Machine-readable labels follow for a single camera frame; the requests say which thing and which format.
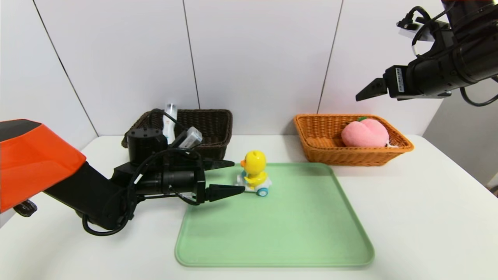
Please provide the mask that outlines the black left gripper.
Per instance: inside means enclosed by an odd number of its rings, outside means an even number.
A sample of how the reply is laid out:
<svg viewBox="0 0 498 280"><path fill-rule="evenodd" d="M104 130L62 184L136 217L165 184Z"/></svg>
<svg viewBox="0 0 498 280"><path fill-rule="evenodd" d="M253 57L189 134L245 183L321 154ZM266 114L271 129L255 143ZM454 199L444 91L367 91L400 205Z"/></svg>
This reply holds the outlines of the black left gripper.
<svg viewBox="0 0 498 280"><path fill-rule="evenodd" d="M166 197L177 197L189 205L200 205L229 198L245 191L244 186L210 184L206 188L204 170L218 170L235 166L233 161L204 158L201 160L183 156L164 158L161 175L162 191Z"/></svg>

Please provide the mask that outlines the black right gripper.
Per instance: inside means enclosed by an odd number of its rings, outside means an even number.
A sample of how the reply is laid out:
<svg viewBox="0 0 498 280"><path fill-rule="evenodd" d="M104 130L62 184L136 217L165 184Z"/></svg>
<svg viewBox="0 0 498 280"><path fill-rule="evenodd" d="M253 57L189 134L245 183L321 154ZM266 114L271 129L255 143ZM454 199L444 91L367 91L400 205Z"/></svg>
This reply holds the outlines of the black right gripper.
<svg viewBox="0 0 498 280"><path fill-rule="evenodd" d="M443 51L433 58L417 58L406 66L391 66L383 78L375 78L355 99L359 102L387 93L397 100L450 97L451 91L458 87L457 53L457 50Z"/></svg>

